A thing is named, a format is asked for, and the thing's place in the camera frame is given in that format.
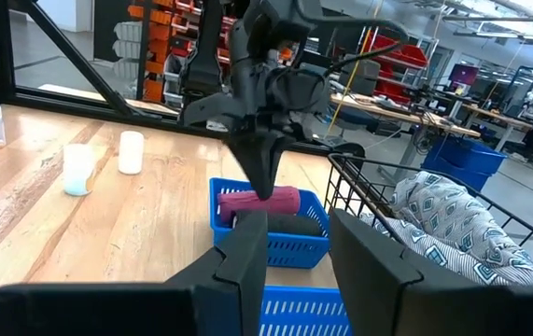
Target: black wire basket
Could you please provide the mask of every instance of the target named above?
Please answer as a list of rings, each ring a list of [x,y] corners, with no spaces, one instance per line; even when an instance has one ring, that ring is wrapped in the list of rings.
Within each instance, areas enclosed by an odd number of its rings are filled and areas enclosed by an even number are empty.
[[[422,169],[367,160],[346,154],[331,154],[329,155],[329,161],[332,167],[330,168],[324,209],[327,212],[331,208],[343,209],[356,217],[359,217],[364,211],[372,212],[374,214],[373,225],[378,222],[381,223],[385,226],[391,238],[402,243],[402,240],[386,220],[386,217],[395,217],[388,202],[394,192],[395,184],[386,180],[380,172],[381,170],[387,172],[400,170],[399,175],[409,177],[421,172]],[[463,182],[443,173],[431,173],[450,178],[457,184],[467,188],[469,194],[486,207],[486,210],[493,215],[497,224],[509,234],[514,242],[527,251],[533,261],[532,225]]]

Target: rolled black cloth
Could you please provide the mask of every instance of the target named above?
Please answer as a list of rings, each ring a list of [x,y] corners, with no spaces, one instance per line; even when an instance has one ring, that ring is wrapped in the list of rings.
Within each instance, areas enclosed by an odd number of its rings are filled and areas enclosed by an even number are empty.
[[[252,210],[240,210],[235,213],[232,226],[245,216],[251,213]],[[295,215],[286,214],[272,214],[268,213],[268,232],[289,233],[307,236],[322,236],[322,229],[318,225],[317,220],[309,217],[299,217]]]

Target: blue bin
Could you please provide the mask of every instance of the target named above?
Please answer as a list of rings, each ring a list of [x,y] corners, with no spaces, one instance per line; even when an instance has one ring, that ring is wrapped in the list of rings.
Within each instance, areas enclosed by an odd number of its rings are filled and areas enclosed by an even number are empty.
[[[422,168],[430,171],[445,173],[459,180],[460,182],[465,183],[476,191],[482,191],[482,188],[486,184],[488,177],[490,177],[489,174],[476,173],[465,168],[457,167],[441,156],[437,157],[435,161],[433,158],[434,157],[427,158],[424,163],[422,163]]]
[[[264,287],[259,335],[351,335],[339,289]]]
[[[214,245],[231,232],[231,224],[220,220],[219,193],[252,190],[249,182],[213,177],[210,179],[210,228]],[[322,229],[322,237],[288,233],[268,233],[268,265],[278,267],[314,268],[330,249],[329,217],[317,196],[309,190],[300,190],[300,211],[297,216],[315,219]]]
[[[477,141],[469,139],[457,139],[450,137],[444,141],[439,139],[427,156],[444,158],[454,166],[464,168],[467,171],[492,175],[498,171],[498,167],[507,157],[494,149],[485,146]]]

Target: rolled towel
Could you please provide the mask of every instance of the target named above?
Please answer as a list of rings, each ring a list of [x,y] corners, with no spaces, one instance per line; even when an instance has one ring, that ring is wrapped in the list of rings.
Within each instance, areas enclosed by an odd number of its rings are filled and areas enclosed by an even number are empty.
[[[237,221],[243,220],[253,210],[239,210],[232,221],[235,228]],[[268,232],[299,234],[306,236],[321,237],[322,229],[317,220],[309,217],[300,217],[286,214],[268,214]]]
[[[230,223],[237,210],[266,210],[270,213],[295,215],[300,211],[300,191],[294,187],[276,187],[273,196],[261,201],[255,191],[221,193],[217,196],[220,219]]]

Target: wooden tabletop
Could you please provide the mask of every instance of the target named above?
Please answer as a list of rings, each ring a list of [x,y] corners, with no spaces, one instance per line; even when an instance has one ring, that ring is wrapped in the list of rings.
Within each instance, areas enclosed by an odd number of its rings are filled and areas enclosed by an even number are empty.
[[[89,98],[89,99],[98,100],[98,101],[105,100],[105,98],[103,98],[103,96],[97,92],[71,89],[71,88],[67,88],[64,86],[53,85],[53,84],[44,84],[41,87],[39,87],[39,89],[44,90],[44,91],[52,91],[52,92],[57,92],[57,93],[62,93],[62,94],[75,95],[75,96]],[[179,115],[179,112],[173,109],[170,109],[166,106],[163,106],[163,105],[152,104],[148,102],[140,102],[140,101],[136,101],[133,99],[125,99],[125,101],[127,102],[127,104],[131,106],[139,107],[139,108],[146,108],[149,110],[153,110],[154,112],[157,112],[157,113],[168,114],[168,115],[173,115],[173,116]]]
[[[209,185],[244,179],[218,140],[3,106],[0,149],[0,285],[17,282],[163,282],[212,246]],[[146,138],[144,169],[117,169],[119,134]],[[62,148],[87,143],[98,164],[93,192],[63,192]],[[277,185],[324,201],[327,158],[285,152]],[[313,270],[269,268],[267,283],[336,287],[330,258]]]
[[[511,125],[514,125],[514,126],[533,129],[533,125],[532,124],[528,124],[527,122],[524,122],[524,121],[521,121],[521,120],[518,120],[518,119],[514,119],[514,118],[507,117],[507,116],[503,116],[501,114],[492,113],[490,111],[486,111],[486,110],[481,109],[480,107],[476,107],[474,105],[463,104],[463,107],[465,107],[466,109],[468,109],[471,112],[483,114],[485,116],[492,117],[494,119],[498,119],[498,120],[504,121],[506,123],[510,123]]]
[[[366,111],[369,113],[373,113],[379,116],[388,117],[392,119],[398,119],[401,121],[411,122],[415,124],[424,123],[427,126],[433,126],[442,130],[446,130],[450,133],[456,133],[456,134],[465,134],[468,136],[474,136],[479,137],[480,134],[478,132],[455,126],[455,125],[445,125],[442,123],[442,121],[446,120],[442,117],[439,117],[433,113],[427,113],[426,118],[420,118],[416,115],[408,115],[408,114],[401,114],[398,112],[393,112],[387,109],[384,109],[378,105],[375,105],[373,102],[372,97],[356,94],[355,95],[358,101],[355,99],[345,96],[344,99],[343,96],[340,93],[335,93],[330,96],[330,99],[332,102],[339,104],[341,101],[344,102],[345,105],[360,109],[362,111]]]

